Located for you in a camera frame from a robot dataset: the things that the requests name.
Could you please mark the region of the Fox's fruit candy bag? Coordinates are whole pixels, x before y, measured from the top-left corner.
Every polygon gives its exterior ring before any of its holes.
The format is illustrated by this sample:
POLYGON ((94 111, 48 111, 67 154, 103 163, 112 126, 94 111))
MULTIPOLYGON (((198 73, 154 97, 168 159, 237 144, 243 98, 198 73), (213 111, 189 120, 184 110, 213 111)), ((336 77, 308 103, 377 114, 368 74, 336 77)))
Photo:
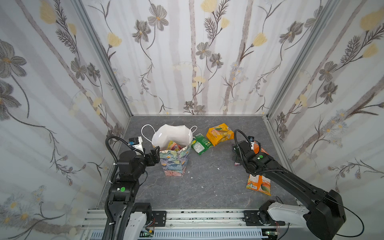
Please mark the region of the Fox's fruit candy bag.
POLYGON ((180 151, 183 147, 180 146, 179 144, 177 144, 176 142, 174 141, 170 141, 167 145, 167 150, 169 151, 180 151))

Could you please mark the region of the floral white paper bag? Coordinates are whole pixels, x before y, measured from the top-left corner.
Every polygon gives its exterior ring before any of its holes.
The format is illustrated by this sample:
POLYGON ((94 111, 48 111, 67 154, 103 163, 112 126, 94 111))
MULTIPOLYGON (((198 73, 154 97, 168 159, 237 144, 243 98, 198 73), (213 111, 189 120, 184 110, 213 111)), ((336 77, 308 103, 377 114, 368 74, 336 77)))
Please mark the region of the floral white paper bag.
POLYGON ((160 164, 166 176, 181 177, 184 175, 191 152, 193 133, 197 126, 163 125, 158 130, 146 124, 142 129, 150 127, 154 134, 147 138, 143 132, 142 137, 148 140, 153 147, 160 148, 160 164))

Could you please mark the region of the orange fruit snack packet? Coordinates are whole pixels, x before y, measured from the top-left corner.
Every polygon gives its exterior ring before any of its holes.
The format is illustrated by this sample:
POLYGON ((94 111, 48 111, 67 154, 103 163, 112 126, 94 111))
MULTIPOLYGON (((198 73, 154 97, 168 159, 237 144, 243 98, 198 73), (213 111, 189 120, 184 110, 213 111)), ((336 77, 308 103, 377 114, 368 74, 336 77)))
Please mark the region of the orange fruit snack packet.
POLYGON ((267 196, 271 196, 271 180, 261 175, 249 175, 246 189, 257 191, 267 196))

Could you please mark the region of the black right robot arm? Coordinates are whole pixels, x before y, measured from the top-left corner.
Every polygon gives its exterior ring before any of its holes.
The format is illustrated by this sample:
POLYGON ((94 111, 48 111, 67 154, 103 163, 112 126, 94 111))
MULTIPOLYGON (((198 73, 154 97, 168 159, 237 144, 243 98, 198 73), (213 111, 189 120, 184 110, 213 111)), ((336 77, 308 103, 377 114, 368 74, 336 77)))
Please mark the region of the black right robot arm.
POLYGON ((331 240, 346 222, 343 200, 334 190, 318 188, 284 168, 267 153, 254 151, 254 143, 241 131, 234 130, 238 156, 246 172, 264 176, 275 182, 308 210, 303 214, 304 225, 321 240, 331 240))

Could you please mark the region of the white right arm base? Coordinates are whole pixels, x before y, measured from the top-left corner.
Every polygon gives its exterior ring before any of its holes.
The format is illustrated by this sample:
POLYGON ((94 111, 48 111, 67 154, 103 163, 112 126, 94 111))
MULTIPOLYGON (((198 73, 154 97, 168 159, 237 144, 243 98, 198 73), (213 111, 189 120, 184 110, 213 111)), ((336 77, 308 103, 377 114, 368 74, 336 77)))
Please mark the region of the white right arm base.
POLYGON ((266 213, 269 219, 274 222, 285 222, 301 227, 307 226, 307 220, 304 218, 304 215, 310 212, 303 206, 286 205, 272 200, 265 202, 259 208, 259 211, 266 213))

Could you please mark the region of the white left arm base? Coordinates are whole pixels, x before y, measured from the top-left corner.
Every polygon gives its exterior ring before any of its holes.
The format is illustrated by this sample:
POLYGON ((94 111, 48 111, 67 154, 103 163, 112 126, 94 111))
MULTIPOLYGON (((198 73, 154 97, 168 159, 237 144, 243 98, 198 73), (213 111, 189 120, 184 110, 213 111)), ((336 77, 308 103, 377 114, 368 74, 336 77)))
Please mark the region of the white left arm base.
POLYGON ((150 203, 135 203, 130 211, 129 221, 124 232, 123 240, 138 240, 144 227, 154 223, 150 203))

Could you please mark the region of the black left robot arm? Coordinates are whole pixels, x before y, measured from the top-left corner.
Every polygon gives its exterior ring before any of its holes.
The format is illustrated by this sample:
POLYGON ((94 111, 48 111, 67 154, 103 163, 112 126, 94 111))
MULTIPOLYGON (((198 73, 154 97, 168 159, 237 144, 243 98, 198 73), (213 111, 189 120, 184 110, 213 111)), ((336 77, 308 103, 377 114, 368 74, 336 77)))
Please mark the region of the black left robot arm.
POLYGON ((147 167, 160 162, 160 148, 155 147, 146 154, 144 149, 137 149, 117 136, 107 137, 105 144, 114 159, 114 167, 104 204, 107 222, 102 239, 137 240, 143 229, 155 226, 151 204, 135 200, 141 186, 139 178, 148 173, 147 167), (110 145, 112 139, 121 141, 129 150, 117 157, 110 145))

